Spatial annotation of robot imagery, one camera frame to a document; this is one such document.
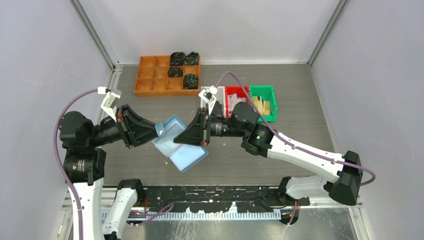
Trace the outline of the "blue leather card holder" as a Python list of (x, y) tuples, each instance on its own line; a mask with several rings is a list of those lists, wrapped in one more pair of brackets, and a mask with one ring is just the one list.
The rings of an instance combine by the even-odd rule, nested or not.
[(155, 124), (157, 138), (152, 140), (156, 149), (182, 173), (209, 155), (204, 147), (174, 142), (174, 138), (186, 129), (185, 124), (174, 114), (166, 121)]

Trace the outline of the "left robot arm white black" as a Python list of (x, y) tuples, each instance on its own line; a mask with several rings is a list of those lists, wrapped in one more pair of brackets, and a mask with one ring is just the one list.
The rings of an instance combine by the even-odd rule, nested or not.
[(75, 240), (120, 240), (131, 208), (147, 199), (140, 179), (118, 184), (112, 209), (102, 220), (102, 189), (107, 153), (104, 145), (123, 141), (134, 148), (158, 137), (156, 124), (137, 115), (127, 104), (98, 125), (78, 111), (65, 113), (58, 122), (59, 139), (66, 150), (63, 170), (70, 180)]

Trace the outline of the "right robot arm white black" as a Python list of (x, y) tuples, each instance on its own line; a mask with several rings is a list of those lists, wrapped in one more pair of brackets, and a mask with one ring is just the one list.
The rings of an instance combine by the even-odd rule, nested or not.
[(363, 171), (353, 151), (333, 153), (287, 138), (258, 121), (259, 114), (246, 103), (235, 105), (230, 117), (199, 108), (187, 129), (173, 141), (205, 147), (212, 137), (241, 137), (241, 147), (253, 156), (283, 160), (314, 173), (307, 177), (283, 177), (276, 191), (282, 205), (307, 197), (328, 196), (346, 206), (357, 204)]

